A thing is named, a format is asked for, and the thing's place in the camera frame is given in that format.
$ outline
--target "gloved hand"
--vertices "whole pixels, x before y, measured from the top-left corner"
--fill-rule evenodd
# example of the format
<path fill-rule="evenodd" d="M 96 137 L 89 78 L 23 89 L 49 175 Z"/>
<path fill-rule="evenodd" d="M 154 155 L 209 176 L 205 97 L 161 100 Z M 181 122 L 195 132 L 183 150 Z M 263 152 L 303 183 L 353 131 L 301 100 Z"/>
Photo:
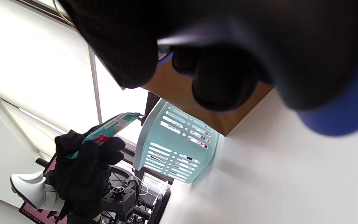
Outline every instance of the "gloved hand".
<path fill-rule="evenodd" d="M 111 187 L 108 182 L 111 174 L 109 165 L 115 165 L 124 158 L 120 150 L 125 147 L 125 142 L 118 137 L 101 146 L 91 142 L 82 144 L 82 140 L 98 127 L 84 134 L 70 131 L 55 138 L 56 166 L 46 177 L 65 200 L 59 218 L 68 214 L 69 222 L 79 218 L 92 220 L 102 212 L 100 200 Z M 66 158 L 76 151 L 76 159 Z"/>
<path fill-rule="evenodd" d="M 156 1 L 59 0 L 78 31 L 125 88 L 145 85 L 157 66 Z M 253 93 L 259 80 L 271 83 L 263 66 L 249 53 L 230 46 L 173 49 L 173 68 L 190 75 L 193 96 L 213 111 L 233 110 Z"/>

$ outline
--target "teal plastic basket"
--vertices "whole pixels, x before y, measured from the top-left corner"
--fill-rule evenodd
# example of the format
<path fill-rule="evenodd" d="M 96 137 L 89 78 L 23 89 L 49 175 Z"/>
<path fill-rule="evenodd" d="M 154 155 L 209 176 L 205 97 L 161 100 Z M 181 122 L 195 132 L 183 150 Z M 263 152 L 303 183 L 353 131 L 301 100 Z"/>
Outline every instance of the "teal plastic basket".
<path fill-rule="evenodd" d="M 191 183 L 213 161 L 219 135 L 161 99 L 143 124 L 134 167 Z"/>

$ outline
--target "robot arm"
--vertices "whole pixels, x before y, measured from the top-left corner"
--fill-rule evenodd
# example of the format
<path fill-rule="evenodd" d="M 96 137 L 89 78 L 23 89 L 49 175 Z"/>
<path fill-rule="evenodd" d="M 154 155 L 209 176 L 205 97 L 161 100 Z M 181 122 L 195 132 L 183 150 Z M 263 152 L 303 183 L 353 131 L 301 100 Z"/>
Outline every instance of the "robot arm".
<path fill-rule="evenodd" d="M 110 190 L 100 201 L 101 209 L 115 213 L 115 224 L 126 222 L 133 214 L 138 215 L 143 220 L 148 220 L 150 224 L 158 224 L 170 198 L 170 190 L 167 190 L 164 195 L 159 194 L 155 204 L 147 203 L 140 199 L 140 185 L 135 176 L 120 167 L 112 166 L 111 170 L 125 179 L 122 182 L 124 186 L 112 186 L 109 183 Z M 54 187 L 48 183 L 47 175 L 43 174 L 42 171 L 33 174 L 13 174 L 10 177 L 10 183 L 13 192 L 34 209 L 41 208 L 60 212 L 64 206 L 64 200 L 59 197 Z M 152 214 L 140 209 L 140 206 L 151 209 Z M 68 220 L 71 220 L 72 224 L 94 222 L 72 214 L 68 215 Z"/>

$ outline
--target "packet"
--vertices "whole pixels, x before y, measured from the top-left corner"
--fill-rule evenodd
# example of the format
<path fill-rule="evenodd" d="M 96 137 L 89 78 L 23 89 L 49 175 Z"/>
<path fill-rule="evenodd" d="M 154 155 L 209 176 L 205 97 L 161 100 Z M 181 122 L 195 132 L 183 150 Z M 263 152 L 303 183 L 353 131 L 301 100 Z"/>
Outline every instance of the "packet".
<path fill-rule="evenodd" d="M 143 115 L 140 113 L 123 113 L 117 115 L 114 118 L 104 122 L 95 131 L 91 132 L 84 140 L 82 140 L 82 143 L 84 144 L 85 142 L 94 142 L 96 145 L 101 146 L 130 123 L 140 119 L 141 116 Z M 77 158 L 77 155 L 78 151 L 67 156 L 67 159 L 75 159 Z"/>

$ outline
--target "window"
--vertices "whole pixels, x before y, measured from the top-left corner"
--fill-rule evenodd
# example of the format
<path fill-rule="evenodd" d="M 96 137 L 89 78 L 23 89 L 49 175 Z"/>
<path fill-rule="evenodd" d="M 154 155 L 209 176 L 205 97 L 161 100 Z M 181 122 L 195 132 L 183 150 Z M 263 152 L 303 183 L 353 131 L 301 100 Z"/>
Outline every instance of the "window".
<path fill-rule="evenodd" d="M 65 132 L 88 131 L 98 115 L 87 42 L 57 21 L 0 0 L 0 97 Z"/>
<path fill-rule="evenodd" d="M 7 102 L 2 101 L 2 105 L 7 109 L 14 122 L 20 126 L 29 140 L 41 151 L 44 159 L 50 160 L 56 152 L 54 138 L 65 132 Z"/>
<path fill-rule="evenodd" d="M 120 168 L 125 169 L 126 171 L 129 171 L 132 173 L 132 175 L 135 175 L 135 173 L 132 171 L 133 166 L 125 161 L 120 161 L 118 164 L 116 164 L 115 166 L 118 166 Z"/>
<path fill-rule="evenodd" d="M 53 1 L 52 0 L 35 0 L 35 2 L 42 4 L 43 6 L 46 6 L 54 11 L 56 11 Z M 64 14 L 65 16 L 67 15 L 66 11 L 64 10 L 63 6 L 59 3 L 58 0 L 56 0 L 56 6 L 57 9 Z"/>
<path fill-rule="evenodd" d="M 158 179 L 148 173 L 145 173 L 145 176 L 143 177 L 143 183 L 147 185 L 149 192 L 151 191 L 157 194 L 164 193 L 166 189 L 171 188 L 171 185 L 168 184 L 167 181 Z"/>
<path fill-rule="evenodd" d="M 103 122 L 125 112 L 145 114 L 147 90 L 143 88 L 122 90 L 97 57 L 95 58 L 95 67 Z M 117 135 L 136 146 L 141 130 L 140 121 L 136 120 Z"/>

